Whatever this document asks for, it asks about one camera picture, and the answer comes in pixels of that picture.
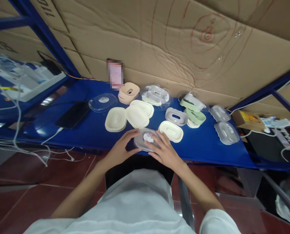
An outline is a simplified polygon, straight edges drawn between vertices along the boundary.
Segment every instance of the cardboard box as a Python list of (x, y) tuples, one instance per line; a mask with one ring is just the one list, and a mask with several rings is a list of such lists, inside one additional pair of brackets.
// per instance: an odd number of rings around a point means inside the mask
[(262, 132), (265, 128), (263, 121), (256, 114), (237, 110), (232, 114), (233, 121), (237, 127)]

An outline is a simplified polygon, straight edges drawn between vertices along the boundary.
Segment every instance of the black phone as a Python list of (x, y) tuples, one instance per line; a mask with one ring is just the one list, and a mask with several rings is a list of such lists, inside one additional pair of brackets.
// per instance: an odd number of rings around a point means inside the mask
[(59, 120), (56, 121), (57, 127), (73, 129), (88, 113), (90, 107), (87, 102), (75, 103)]

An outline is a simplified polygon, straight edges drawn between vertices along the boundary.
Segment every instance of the blue shelf surface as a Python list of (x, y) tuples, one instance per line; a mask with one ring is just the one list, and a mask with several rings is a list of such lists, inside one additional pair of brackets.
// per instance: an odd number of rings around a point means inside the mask
[[(110, 88), (110, 85), (100, 81), (88, 81), (89, 99), (94, 98), (103, 93), (112, 93), (116, 97), (118, 91)], [(62, 95), (55, 103), (68, 101), (82, 101), (84, 94), (84, 86), (82, 81), (76, 82), (64, 95)], [(54, 125), (73, 104), (62, 104), (46, 109), (40, 116), (36, 118), (32, 125), (27, 126), (24, 134), (30, 137), (42, 137), (54, 134), (58, 127)], [(116, 106), (128, 107), (128, 105), (118, 102)], [(173, 108), (183, 110), (177, 99), (174, 99)], [(155, 108), (153, 117), (150, 119), (147, 128), (157, 130), (160, 123), (165, 120), (165, 111)], [(110, 150), (120, 137), (133, 127), (127, 122), (126, 128), (122, 132), (111, 133), (105, 128), (105, 120), (108, 111), (103, 113), (95, 113), (89, 111), (87, 116), (71, 130), (64, 129), (57, 136), (47, 142), (52, 146), (65, 147), (81, 147), (86, 149)], [(184, 137), (180, 143), (173, 143), (172, 146), (179, 156), (185, 160), (194, 160), (206, 163), (217, 163), (222, 165), (256, 168), (252, 162), (242, 141), (233, 145), (224, 145), (219, 140), (215, 131), (214, 124), (216, 121), (210, 113), (205, 113), (206, 121), (197, 129), (191, 129), (187, 125), (182, 127)], [(27, 140), (18, 137), (18, 140), (25, 142), (38, 142), (42, 140)], [(133, 149), (133, 141), (127, 145), (127, 150)], [(140, 152), (141, 155), (148, 155), (147, 152)]]

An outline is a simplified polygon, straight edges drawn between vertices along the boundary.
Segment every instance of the white shirt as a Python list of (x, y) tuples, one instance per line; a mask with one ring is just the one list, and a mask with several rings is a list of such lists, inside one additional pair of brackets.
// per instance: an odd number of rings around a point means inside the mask
[[(45, 233), (195, 233), (173, 207), (171, 187), (157, 171), (134, 170), (112, 185), (77, 219), (40, 219), (25, 234)], [(222, 210), (209, 210), (200, 234), (240, 234)]]

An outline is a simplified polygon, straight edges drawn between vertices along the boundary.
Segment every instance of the frosted plastic container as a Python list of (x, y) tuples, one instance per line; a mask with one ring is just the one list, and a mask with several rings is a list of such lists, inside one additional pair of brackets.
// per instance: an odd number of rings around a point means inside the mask
[(201, 125), (207, 118), (206, 116), (200, 111), (200, 112), (194, 112), (189, 108), (186, 108), (184, 112), (188, 115), (188, 118), (191, 122), (193, 122), (196, 125)]
[(121, 132), (126, 126), (125, 109), (114, 107), (110, 109), (105, 121), (105, 128), (109, 132)]
[(102, 113), (113, 108), (117, 103), (118, 99), (114, 95), (105, 93), (91, 99), (89, 107), (94, 112)]
[(231, 119), (230, 114), (220, 105), (215, 105), (210, 108), (209, 112), (214, 117), (216, 122), (227, 122)]
[(145, 114), (148, 116), (148, 118), (151, 118), (154, 114), (155, 109), (150, 103), (140, 101), (140, 100), (134, 100), (131, 102), (130, 106), (132, 106), (132, 105), (136, 105), (136, 106), (140, 107), (145, 112)]
[(138, 93), (139, 87), (134, 83), (127, 82), (120, 88), (118, 98), (121, 103), (129, 105), (138, 96)]
[(149, 118), (145, 112), (137, 105), (129, 106), (125, 109), (125, 117), (133, 128), (144, 128), (149, 124)]
[(190, 128), (198, 128), (198, 127), (200, 127), (200, 125), (194, 124), (189, 118), (188, 118), (188, 121), (187, 121), (187, 125)]
[(150, 136), (150, 134), (154, 134), (156, 137), (160, 139), (158, 134), (156, 133), (155, 130), (149, 129), (149, 128), (142, 128), (139, 130), (140, 135), (134, 137), (134, 146), (136, 148), (140, 148), (143, 151), (146, 152), (153, 152), (148, 146), (145, 145), (145, 141), (148, 141), (152, 143), (154, 146), (160, 148), (160, 146), (153, 140), (153, 138)]
[(161, 111), (166, 110), (173, 103), (173, 97), (169, 93), (167, 89), (161, 88), (158, 84), (147, 85), (140, 90), (142, 100), (158, 106)]
[(238, 132), (230, 123), (219, 122), (214, 127), (223, 144), (232, 145), (240, 140)]
[(175, 143), (180, 142), (184, 136), (184, 132), (179, 126), (167, 120), (160, 124), (158, 130), (161, 133), (164, 132)]
[(165, 119), (176, 124), (177, 126), (184, 126), (188, 121), (188, 116), (184, 112), (169, 107), (165, 112)]
[(205, 104), (195, 98), (191, 93), (186, 94), (183, 99), (198, 107), (199, 110), (202, 110), (206, 107)]

